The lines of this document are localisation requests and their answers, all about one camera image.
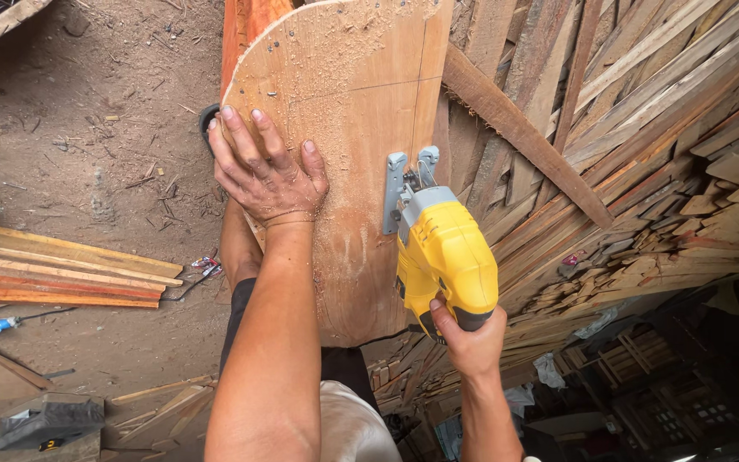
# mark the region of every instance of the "fingernail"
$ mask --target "fingernail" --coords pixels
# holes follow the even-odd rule
[[[230,120],[232,118],[232,108],[230,106],[224,106],[221,108],[221,117],[224,120]]]

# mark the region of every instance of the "hand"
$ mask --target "hand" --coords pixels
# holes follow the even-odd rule
[[[269,155],[266,160],[241,114],[230,106],[224,106],[220,114],[210,121],[208,132],[215,154],[215,178],[228,194],[266,228],[315,221],[329,184],[313,141],[302,143],[302,170],[287,152],[272,120],[262,111],[252,110]],[[230,131],[234,148],[224,139],[222,122]]]
[[[492,316],[483,326],[477,331],[467,332],[458,326],[444,303],[440,299],[433,299],[429,302],[429,310],[432,311],[435,327],[446,340],[446,346],[449,347],[447,353],[453,366],[466,378],[497,375],[503,350],[503,333],[507,328],[506,311],[496,305]]]

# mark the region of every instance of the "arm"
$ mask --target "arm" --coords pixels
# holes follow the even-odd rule
[[[507,400],[503,397],[498,367],[507,313],[496,306],[480,329],[467,332],[458,326],[440,300],[433,300],[429,309],[435,326],[449,347],[449,360],[461,374],[464,424],[461,457],[465,462],[520,461],[523,448],[512,426]]]
[[[215,177],[267,228],[266,248],[247,310],[219,381],[204,459],[318,460],[321,444],[321,353],[313,293],[314,218],[327,191],[323,160],[302,147],[306,173],[275,125],[252,112],[270,162],[255,147],[237,111],[222,122],[236,145],[210,124]]]

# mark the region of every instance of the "black shorts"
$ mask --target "black shorts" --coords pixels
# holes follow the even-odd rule
[[[224,371],[224,363],[227,362],[232,340],[236,338],[236,332],[241,325],[241,317],[244,316],[244,309],[250,301],[253,287],[255,287],[255,278],[249,278],[238,283],[232,291],[230,321],[227,323],[227,337],[224,338],[224,348],[221,350],[221,372]],[[370,379],[364,363],[364,355],[361,354],[360,349],[322,348],[321,380],[343,383],[378,412],[378,403],[375,402],[375,395],[370,387]]]

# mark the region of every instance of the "dirt floor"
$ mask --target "dirt floor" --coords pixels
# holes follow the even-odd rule
[[[191,4],[184,13],[161,0],[56,0],[0,38],[0,226],[184,265],[214,252],[223,203],[211,194],[196,113],[219,100],[223,1]],[[89,21],[81,36],[64,27],[77,15]],[[113,115],[120,120],[104,121]],[[163,175],[126,188],[152,162]],[[155,199],[176,176],[167,218]],[[53,379],[56,391],[105,398],[218,373],[229,315],[213,303],[220,283],[211,278],[157,311],[82,308],[27,320],[0,335],[0,353],[39,374],[75,368]],[[47,310],[5,307],[0,317]],[[108,424],[171,397],[109,405]],[[0,402],[0,413],[23,401]],[[199,460],[206,416],[157,460]],[[135,446],[149,448],[154,433]],[[103,447],[117,436],[106,431]]]

